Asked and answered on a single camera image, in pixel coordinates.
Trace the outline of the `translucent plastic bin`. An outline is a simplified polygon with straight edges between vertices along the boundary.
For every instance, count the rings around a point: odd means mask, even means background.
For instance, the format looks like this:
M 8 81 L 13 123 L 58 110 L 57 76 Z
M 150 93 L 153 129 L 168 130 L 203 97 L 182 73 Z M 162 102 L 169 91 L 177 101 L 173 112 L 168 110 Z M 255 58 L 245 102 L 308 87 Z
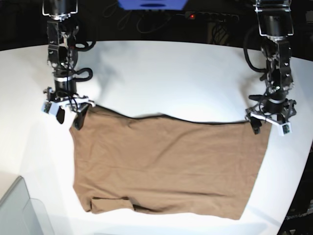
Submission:
M 19 176 L 0 200 L 2 235 L 55 234 L 41 200 L 31 198 L 23 177 Z

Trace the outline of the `black power strip red light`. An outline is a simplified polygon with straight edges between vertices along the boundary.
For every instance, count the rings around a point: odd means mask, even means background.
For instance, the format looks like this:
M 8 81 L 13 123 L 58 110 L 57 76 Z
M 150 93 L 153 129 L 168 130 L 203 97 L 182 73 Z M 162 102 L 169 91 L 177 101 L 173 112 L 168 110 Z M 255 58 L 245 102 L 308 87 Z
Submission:
M 240 20 L 238 15 L 216 12 L 186 11 L 184 15 L 189 20 L 202 20 L 217 23 L 228 23 L 228 22 L 236 23 Z

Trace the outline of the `blue box at top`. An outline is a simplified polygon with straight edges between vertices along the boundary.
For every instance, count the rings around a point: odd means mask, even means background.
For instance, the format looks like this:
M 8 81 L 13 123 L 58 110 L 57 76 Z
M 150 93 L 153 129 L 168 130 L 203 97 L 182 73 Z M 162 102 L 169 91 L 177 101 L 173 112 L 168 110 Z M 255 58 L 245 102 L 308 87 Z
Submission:
M 124 10 L 182 10 L 188 0 L 118 0 Z

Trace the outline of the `brown t-shirt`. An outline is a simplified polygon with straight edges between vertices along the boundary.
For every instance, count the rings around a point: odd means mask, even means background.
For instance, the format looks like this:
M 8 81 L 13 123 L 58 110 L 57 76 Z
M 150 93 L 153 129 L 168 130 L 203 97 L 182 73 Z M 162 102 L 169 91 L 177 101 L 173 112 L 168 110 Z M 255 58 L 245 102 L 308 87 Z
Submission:
M 87 212 L 131 209 L 238 220 L 265 156 L 271 125 L 130 118 L 88 110 L 74 143 L 73 188 Z

